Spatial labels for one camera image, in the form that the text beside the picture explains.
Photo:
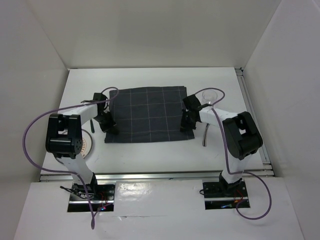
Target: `white table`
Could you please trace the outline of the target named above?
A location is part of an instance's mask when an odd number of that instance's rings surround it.
[[[225,99],[216,105],[218,108],[238,113],[247,110],[232,67],[71,69],[60,107],[92,99],[95,92],[111,86],[119,89],[186,86],[188,95],[203,88],[216,87],[226,93]],[[204,123],[197,123],[195,139],[155,143],[106,144],[105,133],[95,121],[94,127],[93,149],[86,163],[95,173],[221,171],[225,167],[221,133],[214,126],[209,128],[207,147],[202,146]],[[91,132],[89,122],[82,128]],[[45,155],[43,167],[65,170],[51,153]],[[247,169],[263,169],[259,153],[252,157]]]
[[[71,182],[32,183],[14,240],[303,240],[282,178],[264,178],[272,208],[263,219],[250,221],[234,209],[205,210],[201,180],[118,182],[114,211],[96,216],[68,213],[69,193],[59,188]],[[250,217],[263,214],[268,196],[262,183],[247,178]]]

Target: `white grid line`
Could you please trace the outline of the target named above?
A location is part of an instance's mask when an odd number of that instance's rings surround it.
[[[162,103],[148,103],[148,104],[135,104],[135,105],[125,105],[125,106],[121,106],[118,105],[118,108],[124,108],[124,107],[135,107],[135,106],[147,106],[147,105],[158,105],[158,104],[180,104],[180,101],[177,102],[162,102]]]
[[[182,106],[182,99],[181,99],[180,91],[179,91],[179,97],[180,97],[181,109],[184,109],[184,106]],[[189,140],[189,134],[188,134],[188,132],[186,132],[186,138]]]
[[[152,143],[151,141],[151,124],[150,124],[150,114],[149,114],[149,105],[148,105],[148,89],[145,89],[146,92],[146,108],[148,109],[148,119],[149,119],[149,131],[150,131],[150,143]]]
[[[166,100],[165,100],[164,88],[162,88],[162,95],[163,95],[163,102],[165,103]],[[164,115],[165,115],[166,129],[168,130],[168,137],[169,137],[169,142],[170,142],[169,125],[168,125],[168,119],[167,119],[166,104],[164,104]]]
[[[163,92],[176,92],[176,91],[184,91],[184,89],[177,89],[177,90],[162,90],[162,91],[149,91],[149,93],[163,93]],[[144,92],[131,92],[131,94],[146,94],[148,93],[148,90],[144,91]],[[130,94],[130,92],[125,92],[125,93],[121,93],[121,90],[119,91],[119,95],[124,95],[124,94]]]
[[[141,120],[141,119],[163,119],[163,118],[177,118],[177,117],[182,117],[182,115],[177,115],[177,116],[151,116],[151,117],[141,117],[141,118],[125,118],[125,119],[117,119],[117,121],[122,121],[122,120]]]
[[[155,132],[180,132],[180,130],[156,130],[156,131],[139,131],[139,132],[124,132],[122,134],[146,134],[146,133],[155,133]]]
[[[131,132],[132,132],[132,128],[133,128],[133,125],[132,125],[132,107],[130,107],[130,116],[131,116]]]

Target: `checkered cloth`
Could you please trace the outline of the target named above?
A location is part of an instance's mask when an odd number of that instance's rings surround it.
[[[110,91],[112,98],[116,91]],[[193,131],[180,132],[184,86],[123,89],[110,103],[110,112],[120,131],[107,133],[105,143],[153,143],[194,139]]]

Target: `white wall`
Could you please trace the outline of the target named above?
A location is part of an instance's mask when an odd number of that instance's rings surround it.
[[[40,113],[56,107],[68,71],[24,0],[0,7],[0,239],[13,239],[30,182],[39,174],[24,157],[22,134]],[[45,155],[46,121],[28,138],[33,159]]]
[[[319,239],[320,0],[282,0],[244,77],[306,240]]]
[[[244,67],[280,0],[27,0],[70,68]]]

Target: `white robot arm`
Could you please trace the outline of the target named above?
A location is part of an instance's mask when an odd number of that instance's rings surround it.
[[[90,102],[101,102],[106,99],[107,97],[102,93],[95,93]],[[83,145],[82,125],[95,119],[104,133],[118,134],[119,131],[111,113],[105,110],[104,103],[93,105],[84,103],[83,106],[64,113],[53,113],[48,120],[45,142],[47,152],[59,159],[70,172],[78,173],[91,193],[95,193],[97,180],[80,154]],[[81,192],[82,182],[76,175],[72,177],[74,186]]]
[[[196,129],[196,122],[220,127],[210,104],[201,105],[194,94],[183,99],[183,102],[186,110],[183,110],[180,131]],[[249,112],[235,113],[218,108],[214,110],[223,125],[228,148],[228,166],[219,177],[227,191],[240,183],[248,161],[263,145],[263,140]]]

